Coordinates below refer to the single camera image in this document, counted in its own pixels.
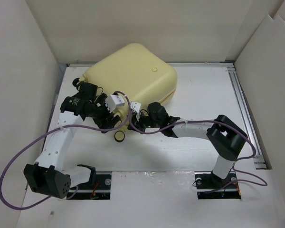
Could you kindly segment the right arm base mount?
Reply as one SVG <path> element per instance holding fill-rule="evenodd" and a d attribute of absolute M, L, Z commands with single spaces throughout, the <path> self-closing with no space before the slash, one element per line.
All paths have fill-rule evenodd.
<path fill-rule="evenodd" d="M 194 178 L 192 186 L 196 188 L 199 200 L 241 199 L 238 184 L 231 183 L 237 180 L 234 171 L 230 171 L 225 179 L 217 177 L 211 171 L 195 171 Z"/>

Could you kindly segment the yellow suitcase black lining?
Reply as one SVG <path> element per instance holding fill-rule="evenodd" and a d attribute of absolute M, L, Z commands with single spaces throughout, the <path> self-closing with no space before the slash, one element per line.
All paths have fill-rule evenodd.
<path fill-rule="evenodd" d="M 80 82 L 98 86 L 97 95 L 123 92 L 141 109 L 153 102 L 162 106 L 169 101 L 177 86 L 177 73 L 172 66 L 155 56 L 145 46 L 131 43 L 88 68 L 73 81 L 78 90 Z M 125 121 L 128 105 L 116 108 L 114 115 Z"/>

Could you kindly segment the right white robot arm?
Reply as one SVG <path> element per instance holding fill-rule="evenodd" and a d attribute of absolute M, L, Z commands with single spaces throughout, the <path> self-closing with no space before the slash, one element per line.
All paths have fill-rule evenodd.
<path fill-rule="evenodd" d="M 147 128 L 158 128 L 166 137 L 200 138 L 211 142 L 218 153 L 216 164 L 211 172 L 210 181 L 215 187 L 221 187 L 244 147 L 247 134 L 225 115 L 214 120 L 189 121 L 168 115 L 158 102 L 147 107 L 147 115 L 141 114 L 141 104 L 131 102 L 133 113 L 130 127 L 139 133 L 147 134 Z"/>

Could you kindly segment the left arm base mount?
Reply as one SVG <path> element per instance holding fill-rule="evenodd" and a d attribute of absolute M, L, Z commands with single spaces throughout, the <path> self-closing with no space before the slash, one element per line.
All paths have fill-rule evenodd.
<path fill-rule="evenodd" d="M 94 184 L 80 184 L 66 195 L 67 200 L 109 200 L 111 197 L 111 171 L 95 171 Z"/>

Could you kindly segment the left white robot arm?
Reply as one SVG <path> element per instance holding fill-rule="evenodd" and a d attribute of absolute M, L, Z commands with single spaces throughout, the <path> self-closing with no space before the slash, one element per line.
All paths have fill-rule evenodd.
<path fill-rule="evenodd" d="M 96 184 L 95 167 L 79 164 L 67 171 L 63 169 L 68 148 L 87 117 L 92 118 L 103 133 L 117 126 L 121 119 L 113 110 L 124 106 L 125 101 L 117 92 L 97 95 L 98 87 L 91 83 L 80 82 L 78 89 L 62 102 L 58 130 L 50 135 L 43 152 L 34 164 L 24 168 L 24 176 L 35 193 L 62 199 L 75 186 L 89 189 Z"/>

